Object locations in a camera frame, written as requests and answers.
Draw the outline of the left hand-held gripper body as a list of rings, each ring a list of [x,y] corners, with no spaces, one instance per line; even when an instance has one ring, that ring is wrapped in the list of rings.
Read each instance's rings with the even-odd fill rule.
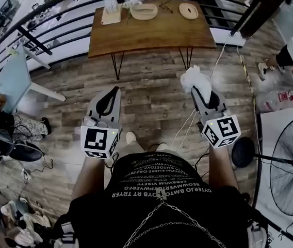
[[[87,157],[109,159],[120,139],[122,127],[117,118],[85,116],[80,128],[80,147]]]

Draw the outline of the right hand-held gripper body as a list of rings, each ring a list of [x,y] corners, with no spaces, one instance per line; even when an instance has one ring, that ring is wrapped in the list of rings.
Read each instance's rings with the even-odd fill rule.
[[[237,116],[231,114],[225,104],[209,109],[203,105],[195,105],[200,115],[197,126],[213,148],[220,148],[234,143],[240,136],[241,130]]]

